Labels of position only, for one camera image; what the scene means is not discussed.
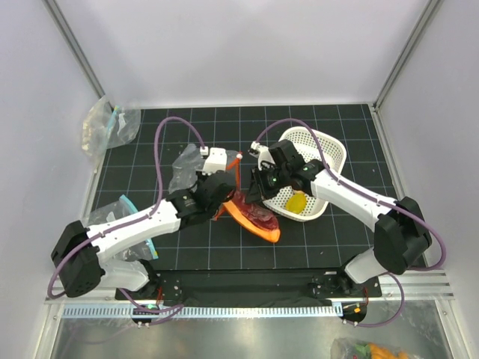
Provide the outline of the orange papaya slice toy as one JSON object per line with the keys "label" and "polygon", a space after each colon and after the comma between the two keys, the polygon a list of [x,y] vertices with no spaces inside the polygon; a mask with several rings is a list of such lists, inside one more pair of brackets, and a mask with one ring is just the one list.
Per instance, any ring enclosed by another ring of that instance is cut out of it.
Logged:
{"label": "orange papaya slice toy", "polygon": [[236,191],[228,202],[223,204],[225,211],[243,228],[256,236],[276,243],[281,236],[278,219],[273,212],[256,203],[246,203],[245,193]]}

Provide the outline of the orange zipper clear bag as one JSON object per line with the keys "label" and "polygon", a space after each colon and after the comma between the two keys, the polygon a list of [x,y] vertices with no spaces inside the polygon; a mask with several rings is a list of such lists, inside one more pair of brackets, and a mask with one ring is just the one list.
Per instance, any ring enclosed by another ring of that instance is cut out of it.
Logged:
{"label": "orange zipper clear bag", "polygon": [[[198,173],[202,173],[204,161],[208,156],[209,149],[210,148],[207,147],[202,148],[194,144],[189,144],[173,162],[172,178],[168,185],[168,199],[171,200],[173,204],[180,206],[178,212],[182,219],[183,226],[199,224],[207,219],[217,220],[226,212],[223,203],[217,213],[210,216],[195,202],[192,196],[196,188]],[[226,153],[228,156],[228,164],[225,172],[234,176],[237,184],[236,191],[240,191],[241,180],[239,166],[242,160],[242,153],[236,150],[226,150]]]}

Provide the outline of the white perforated plastic basket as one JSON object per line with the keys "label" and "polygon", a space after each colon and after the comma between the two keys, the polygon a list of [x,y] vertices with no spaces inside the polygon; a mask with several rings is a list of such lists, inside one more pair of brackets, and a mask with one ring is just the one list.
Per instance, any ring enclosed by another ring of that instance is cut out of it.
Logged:
{"label": "white perforated plastic basket", "polygon": [[[313,133],[320,142],[327,164],[337,174],[340,174],[347,159],[345,146],[338,139],[333,138],[326,133],[314,129]],[[279,138],[279,140],[284,139],[293,143],[296,150],[302,155],[306,162],[309,162],[312,159],[320,159],[317,145],[311,136],[311,133],[305,127],[294,126],[287,129]],[[285,203],[292,195],[293,189],[291,187],[283,188],[274,198],[265,200],[263,205],[278,215],[298,222],[312,221],[319,218],[329,205],[328,201],[306,195],[307,206],[304,211],[300,215],[293,214],[284,208]]]}

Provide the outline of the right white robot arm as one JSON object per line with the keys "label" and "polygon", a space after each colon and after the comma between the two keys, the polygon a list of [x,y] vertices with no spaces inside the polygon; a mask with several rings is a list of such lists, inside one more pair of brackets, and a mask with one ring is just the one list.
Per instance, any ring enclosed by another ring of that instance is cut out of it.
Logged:
{"label": "right white robot arm", "polygon": [[396,200],[369,191],[333,171],[322,156],[304,160],[288,140],[271,147],[253,142],[249,153],[258,164],[251,171],[246,202],[270,200],[290,187],[331,203],[373,232],[372,248],[343,264],[337,278],[342,294],[356,295],[381,274],[403,274],[431,246],[430,232],[412,198]]}

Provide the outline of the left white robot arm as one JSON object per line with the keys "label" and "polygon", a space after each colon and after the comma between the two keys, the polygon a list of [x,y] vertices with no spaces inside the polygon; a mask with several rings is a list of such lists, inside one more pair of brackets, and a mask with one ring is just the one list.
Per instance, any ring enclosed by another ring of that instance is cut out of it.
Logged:
{"label": "left white robot arm", "polygon": [[177,190],[154,206],[127,217],[85,227],[68,224],[54,247],[53,280],[63,295],[77,298],[98,286],[112,286],[150,299],[158,292],[158,280],[144,260],[125,262],[115,255],[146,239],[175,233],[209,221],[236,190],[234,176],[218,171],[201,176],[194,189]]}

